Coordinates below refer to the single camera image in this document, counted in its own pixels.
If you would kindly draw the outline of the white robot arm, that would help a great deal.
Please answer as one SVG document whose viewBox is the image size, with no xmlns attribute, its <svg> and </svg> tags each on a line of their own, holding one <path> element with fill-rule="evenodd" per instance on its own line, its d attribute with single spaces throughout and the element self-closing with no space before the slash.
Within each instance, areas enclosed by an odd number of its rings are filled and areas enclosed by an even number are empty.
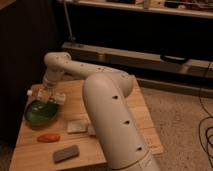
<svg viewBox="0 0 213 171">
<path fill-rule="evenodd" d="M 84 106 L 111 171 L 161 171 L 127 105 L 133 89 L 128 73 L 74 61 L 67 52 L 49 52 L 44 63 L 47 89 L 53 89 L 66 73 L 84 80 Z"/>
</svg>

